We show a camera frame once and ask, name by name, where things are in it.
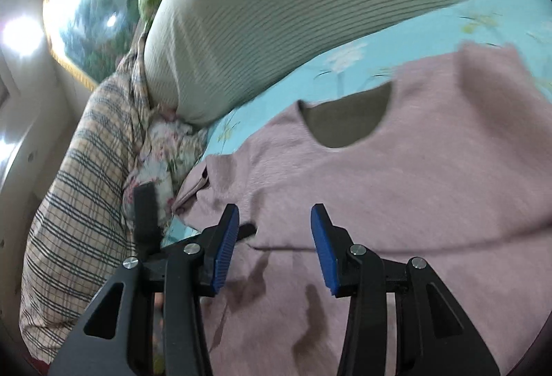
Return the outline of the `pink knit sweater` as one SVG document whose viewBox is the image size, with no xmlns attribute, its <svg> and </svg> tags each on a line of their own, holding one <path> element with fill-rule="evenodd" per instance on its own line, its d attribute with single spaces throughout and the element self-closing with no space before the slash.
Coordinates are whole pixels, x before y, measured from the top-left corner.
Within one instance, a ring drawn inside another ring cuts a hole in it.
<svg viewBox="0 0 552 376">
<path fill-rule="evenodd" d="M 200 161 L 176 198 L 195 229 L 229 203 L 256 233 L 204 310 L 217 375 L 336 373 L 348 303 L 324 284 L 317 203 L 377 255 L 426 259 L 502 374 L 551 312 L 551 106 L 509 45 L 467 42 L 374 89 L 293 103 Z"/>
</svg>

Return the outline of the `plaid quilt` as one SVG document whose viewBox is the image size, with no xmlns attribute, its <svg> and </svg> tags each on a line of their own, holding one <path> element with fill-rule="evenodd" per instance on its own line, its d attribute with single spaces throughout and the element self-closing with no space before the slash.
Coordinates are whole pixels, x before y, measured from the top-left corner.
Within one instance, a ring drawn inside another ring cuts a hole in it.
<svg viewBox="0 0 552 376">
<path fill-rule="evenodd" d="M 31 357 L 44 364 L 134 250 L 122 192 L 151 112 L 144 45 L 138 40 L 90 96 L 28 234 L 19 328 Z"/>
</svg>

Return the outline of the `floral pink cloth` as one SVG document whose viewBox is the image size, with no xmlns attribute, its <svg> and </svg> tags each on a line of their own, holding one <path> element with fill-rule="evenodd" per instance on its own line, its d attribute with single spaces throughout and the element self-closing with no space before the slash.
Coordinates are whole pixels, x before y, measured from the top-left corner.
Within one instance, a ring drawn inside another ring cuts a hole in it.
<svg viewBox="0 0 552 376">
<path fill-rule="evenodd" d="M 185 177 L 205 152 L 207 138 L 206 128 L 194 128 L 176 112 L 163 106 L 151 110 L 144 143 L 122 192 L 122 212 L 128 221 L 135 220 L 135 188 L 151 182 L 155 188 L 158 226 L 161 230 L 168 228 L 172 203 Z"/>
</svg>

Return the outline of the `turquoise floral bed sheet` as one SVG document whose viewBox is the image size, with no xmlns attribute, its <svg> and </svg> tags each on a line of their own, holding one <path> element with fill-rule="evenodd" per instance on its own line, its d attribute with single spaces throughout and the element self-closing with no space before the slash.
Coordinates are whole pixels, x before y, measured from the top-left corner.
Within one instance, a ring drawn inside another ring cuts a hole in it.
<svg viewBox="0 0 552 376">
<path fill-rule="evenodd" d="M 166 243 L 234 203 L 257 248 L 310 248 L 313 204 L 388 251 L 550 213 L 551 4 L 468 0 L 313 58 L 209 132 Z"/>
</svg>

